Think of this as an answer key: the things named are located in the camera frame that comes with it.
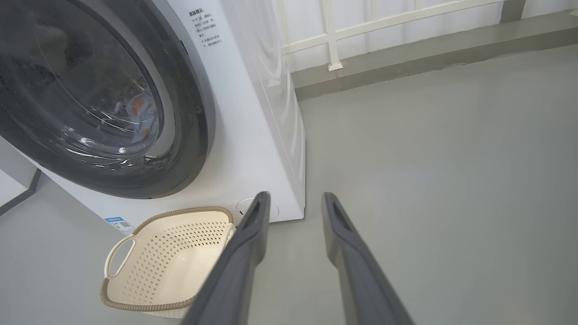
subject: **front-loading washing machine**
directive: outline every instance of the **front-loading washing machine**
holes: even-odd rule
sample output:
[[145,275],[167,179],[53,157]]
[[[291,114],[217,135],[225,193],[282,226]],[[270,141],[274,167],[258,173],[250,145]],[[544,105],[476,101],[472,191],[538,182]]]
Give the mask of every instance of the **front-loading washing machine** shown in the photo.
[[125,233],[260,191],[303,218],[305,129],[269,1],[10,0],[0,135]]

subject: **basket handle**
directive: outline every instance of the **basket handle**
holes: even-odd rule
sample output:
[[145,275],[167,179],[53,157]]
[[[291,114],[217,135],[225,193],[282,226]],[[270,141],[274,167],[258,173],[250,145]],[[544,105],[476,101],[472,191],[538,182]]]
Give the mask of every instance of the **basket handle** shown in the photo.
[[[112,279],[115,276],[118,275],[118,273],[120,272],[120,270],[123,268],[124,263],[127,262],[128,257],[131,255],[132,250],[135,248],[135,244],[136,244],[136,240],[135,240],[135,236],[134,235],[130,235],[127,236],[123,239],[121,239],[119,242],[116,243],[116,245],[110,250],[109,255],[106,258],[106,262],[105,262],[105,278],[106,279]],[[116,254],[116,251],[120,248],[120,246],[122,246],[124,243],[131,241],[132,240],[132,246],[131,249],[128,251],[127,256],[124,258],[124,261],[122,264],[120,264],[120,267],[118,268],[118,270],[116,271],[115,274],[110,274],[110,263],[112,262],[112,258],[114,257],[114,254]]]
[[223,249],[225,249],[225,245],[227,244],[227,238],[229,237],[229,234],[231,232],[233,232],[233,234],[235,233],[235,225],[229,223],[227,225],[227,228],[225,229],[225,232],[221,237],[221,240],[218,242],[218,245],[221,247],[221,252],[223,251]]

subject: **white wall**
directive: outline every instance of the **white wall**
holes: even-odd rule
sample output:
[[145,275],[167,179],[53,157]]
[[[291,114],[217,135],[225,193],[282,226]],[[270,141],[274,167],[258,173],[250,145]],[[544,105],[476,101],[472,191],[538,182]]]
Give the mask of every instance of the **white wall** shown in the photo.
[[[283,43],[293,43],[325,33],[321,0],[272,0],[283,3],[288,31]],[[444,0],[421,0],[423,6],[444,3]],[[377,0],[371,16],[371,0],[333,0],[335,28],[347,28],[365,21],[414,10],[414,0]],[[524,17],[578,8],[578,0],[527,0]],[[440,35],[498,24],[502,3],[492,3],[436,17],[412,21],[338,41],[339,58],[385,49]],[[299,71],[329,63],[327,44],[290,53],[287,61],[291,71]]]
[[578,8],[578,0],[526,0],[522,18]]

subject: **energy label sticker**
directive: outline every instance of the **energy label sticker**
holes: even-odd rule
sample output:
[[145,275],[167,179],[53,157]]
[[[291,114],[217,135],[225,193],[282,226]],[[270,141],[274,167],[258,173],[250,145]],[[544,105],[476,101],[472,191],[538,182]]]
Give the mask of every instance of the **energy label sticker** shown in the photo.
[[123,218],[117,217],[117,218],[108,218],[105,220],[126,236],[132,234],[132,232],[135,231],[135,227],[131,226],[128,222],[124,221]]

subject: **basket rim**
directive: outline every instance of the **basket rim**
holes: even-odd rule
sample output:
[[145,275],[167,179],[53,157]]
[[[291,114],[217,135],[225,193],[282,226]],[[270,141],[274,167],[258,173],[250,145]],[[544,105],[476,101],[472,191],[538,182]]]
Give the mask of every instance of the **basket rim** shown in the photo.
[[[171,211],[171,212],[165,212],[165,213],[161,213],[159,215],[153,216],[151,218],[148,218],[143,223],[141,223],[135,229],[135,231],[132,232],[132,235],[136,236],[141,230],[143,230],[143,228],[145,226],[149,225],[150,223],[152,223],[153,221],[156,221],[158,219],[177,216],[177,215],[184,215],[186,213],[195,213],[195,212],[222,212],[222,213],[225,213],[227,215],[227,218],[229,218],[229,222],[234,224],[233,214],[228,209],[225,209],[222,206],[202,206],[199,208],[188,208],[188,209],[175,210],[175,211]],[[195,296],[196,296],[196,295],[194,295],[187,300],[183,300],[183,301],[179,301],[179,302],[173,302],[170,304],[162,304],[162,305],[125,304],[122,302],[114,302],[114,301],[110,300],[110,298],[108,296],[109,281],[110,281],[110,279],[107,279],[107,278],[104,278],[102,280],[101,300],[108,307],[112,307],[112,308],[116,308],[116,309],[122,309],[124,311],[161,312],[161,311],[170,311],[170,310],[174,310],[174,309],[186,308],[192,304],[192,302],[195,300]]]

